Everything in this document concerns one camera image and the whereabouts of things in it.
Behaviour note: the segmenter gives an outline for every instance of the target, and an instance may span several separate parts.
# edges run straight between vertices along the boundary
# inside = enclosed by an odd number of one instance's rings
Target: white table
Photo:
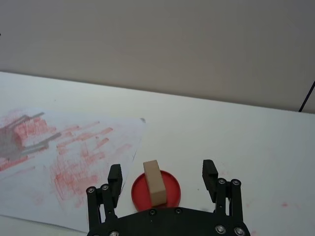
[[[116,214],[135,212],[131,186],[144,161],[157,159],[180,183],[180,206],[214,210],[202,160],[242,182],[252,236],[313,235],[315,115],[0,72],[0,115],[13,108],[145,118],[147,129]],[[188,175],[180,166],[190,169]],[[85,235],[0,217],[1,235]]]

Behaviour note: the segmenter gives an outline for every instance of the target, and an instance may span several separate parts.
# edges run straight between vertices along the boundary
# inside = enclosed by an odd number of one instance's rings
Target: red lid
[[[161,171],[161,174],[166,188],[167,203],[155,207],[178,207],[181,200],[181,188],[179,183],[170,173]],[[153,208],[151,205],[150,193],[144,173],[140,175],[133,183],[131,197],[133,204],[138,211]]]

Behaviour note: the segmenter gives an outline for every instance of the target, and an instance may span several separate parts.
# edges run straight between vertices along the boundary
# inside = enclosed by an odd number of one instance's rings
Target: black cable
[[[303,111],[303,108],[304,108],[304,106],[305,106],[307,100],[309,99],[310,95],[312,94],[314,87],[315,87],[315,81],[314,81],[314,83],[313,83],[313,85],[312,85],[312,87],[311,87],[309,93],[306,95],[306,98],[304,99],[304,102],[302,103],[302,106],[301,106],[301,108],[299,109],[299,112]]]

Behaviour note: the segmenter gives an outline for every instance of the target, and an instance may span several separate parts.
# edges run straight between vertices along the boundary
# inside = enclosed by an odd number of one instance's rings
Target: white paper
[[[145,123],[24,109],[0,127],[0,214],[88,232],[86,189],[113,164],[124,184]]]

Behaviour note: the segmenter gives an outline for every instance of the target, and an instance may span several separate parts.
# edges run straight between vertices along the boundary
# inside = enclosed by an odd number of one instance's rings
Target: wooden block
[[[166,203],[166,189],[161,171],[158,167],[158,162],[156,160],[144,162],[143,167],[152,206],[154,207]]]

